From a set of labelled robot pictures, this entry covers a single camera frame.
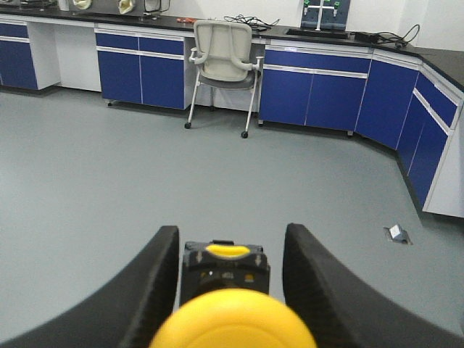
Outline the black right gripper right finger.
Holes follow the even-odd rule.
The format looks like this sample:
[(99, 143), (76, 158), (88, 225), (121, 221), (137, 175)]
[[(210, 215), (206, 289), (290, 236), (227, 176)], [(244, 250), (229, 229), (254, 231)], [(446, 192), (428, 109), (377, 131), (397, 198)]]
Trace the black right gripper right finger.
[(286, 304), (318, 347), (463, 346), (362, 281), (302, 224), (286, 227), (282, 279)]

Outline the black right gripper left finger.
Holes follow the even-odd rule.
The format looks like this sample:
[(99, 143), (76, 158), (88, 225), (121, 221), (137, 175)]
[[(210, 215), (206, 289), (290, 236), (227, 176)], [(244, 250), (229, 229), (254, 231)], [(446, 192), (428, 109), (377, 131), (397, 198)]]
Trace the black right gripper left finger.
[(162, 226), (110, 281), (2, 347), (148, 347), (173, 311), (179, 230)]

